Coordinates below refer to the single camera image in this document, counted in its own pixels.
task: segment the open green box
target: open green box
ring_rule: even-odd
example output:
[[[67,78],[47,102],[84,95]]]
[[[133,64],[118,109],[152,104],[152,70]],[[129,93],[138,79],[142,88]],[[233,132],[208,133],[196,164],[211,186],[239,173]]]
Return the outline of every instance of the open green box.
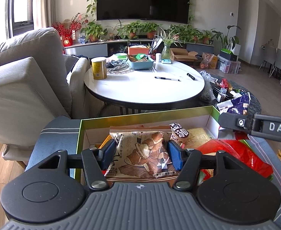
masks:
[[[213,106],[180,109],[173,111],[133,114],[116,117],[85,119],[81,121],[77,143],[77,153],[88,149],[91,145],[102,143],[109,134],[110,126],[160,126],[179,123],[185,129],[207,128],[212,135],[218,137],[219,112]],[[75,171],[75,179],[79,180],[80,170]]]

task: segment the blue cloth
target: blue cloth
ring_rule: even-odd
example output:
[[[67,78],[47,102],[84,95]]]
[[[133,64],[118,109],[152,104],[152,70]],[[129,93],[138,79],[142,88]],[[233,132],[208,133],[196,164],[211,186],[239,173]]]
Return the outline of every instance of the blue cloth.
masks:
[[[250,141],[247,141],[252,150],[257,154],[263,162],[270,164],[273,168],[272,183],[276,185],[281,194],[281,161],[271,149],[265,139],[249,136]],[[274,219],[274,223],[281,228],[281,205]]]
[[[80,124],[81,120],[69,119],[65,116],[49,122],[41,131],[25,170],[58,150],[67,150],[68,154],[76,154]],[[70,170],[70,176],[74,177],[74,169]]]

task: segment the wall-mounted tv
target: wall-mounted tv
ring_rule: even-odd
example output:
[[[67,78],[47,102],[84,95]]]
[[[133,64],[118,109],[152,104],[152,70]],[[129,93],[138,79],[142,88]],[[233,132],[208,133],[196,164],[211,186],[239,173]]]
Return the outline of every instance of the wall-mounted tv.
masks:
[[[141,19],[187,23],[189,0],[97,0],[97,20]]]

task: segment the glass vase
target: glass vase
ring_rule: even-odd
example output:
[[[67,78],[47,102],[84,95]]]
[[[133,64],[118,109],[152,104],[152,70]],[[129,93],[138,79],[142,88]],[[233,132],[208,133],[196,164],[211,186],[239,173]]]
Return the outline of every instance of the glass vase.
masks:
[[[170,60],[171,52],[170,52],[170,44],[165,44],[162,51],[162,60]]]

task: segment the yellow canister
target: yellow canister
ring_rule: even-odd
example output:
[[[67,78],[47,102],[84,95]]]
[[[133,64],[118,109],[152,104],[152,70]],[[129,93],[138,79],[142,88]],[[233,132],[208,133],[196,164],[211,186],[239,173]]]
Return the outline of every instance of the yellow canister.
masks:
[[[106,58],[97,57],[91,59],[93,79],[101,80],[107,78]]]

